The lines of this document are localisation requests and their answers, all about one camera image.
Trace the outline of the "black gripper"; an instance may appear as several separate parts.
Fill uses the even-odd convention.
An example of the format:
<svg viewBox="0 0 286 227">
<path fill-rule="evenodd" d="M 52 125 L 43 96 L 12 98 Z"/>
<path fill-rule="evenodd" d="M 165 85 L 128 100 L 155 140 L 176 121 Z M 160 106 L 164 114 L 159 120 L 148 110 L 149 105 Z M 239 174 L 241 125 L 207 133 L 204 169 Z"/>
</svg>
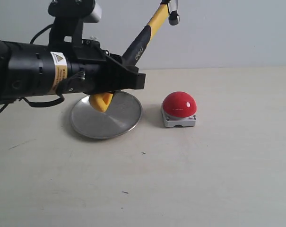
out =
<svg viewBox="0 0 286 227">
<path fill-rule="evenodd" d="M 67 44 L 67 91 L 88 95 L 124 89 L 140 90 L 146 75 L 126 60 L 101 49 L 98 41 Z"/>
</svg>

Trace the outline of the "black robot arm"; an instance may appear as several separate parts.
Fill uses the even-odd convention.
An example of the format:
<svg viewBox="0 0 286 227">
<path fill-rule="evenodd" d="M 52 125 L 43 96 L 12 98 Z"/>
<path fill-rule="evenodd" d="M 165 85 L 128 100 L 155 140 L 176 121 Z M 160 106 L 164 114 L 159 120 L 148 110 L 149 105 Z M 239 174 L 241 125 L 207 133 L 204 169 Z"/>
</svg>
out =
<svg viewBox="0 0 286 227">
<path fill-rule="evenodd" d="M 53 101 L 30 103 L 41 108 L 58 105 L 65 94 L 94 95 L 143 89 L 145 74 L 107 54 L 99 42 L 62 42 L 49 46 L 0 40 L 0 105 L 32 96 L 57 95 Z"/>
</svg>

